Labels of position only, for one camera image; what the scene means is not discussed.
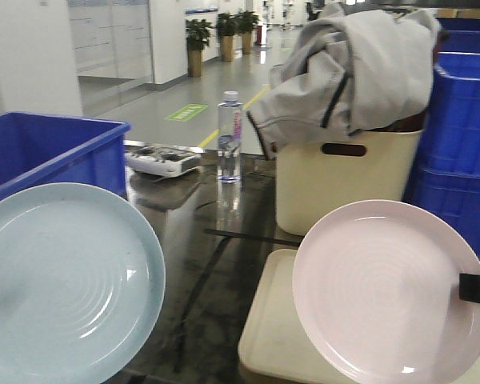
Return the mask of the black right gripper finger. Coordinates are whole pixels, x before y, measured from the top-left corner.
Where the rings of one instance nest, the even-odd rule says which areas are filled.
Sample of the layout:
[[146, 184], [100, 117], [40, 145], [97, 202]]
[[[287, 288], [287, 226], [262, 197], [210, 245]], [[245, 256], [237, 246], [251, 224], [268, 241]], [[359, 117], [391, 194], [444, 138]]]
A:
[[463, 301], [480, 304], [480, 274], [460, 274], [458, 296]]

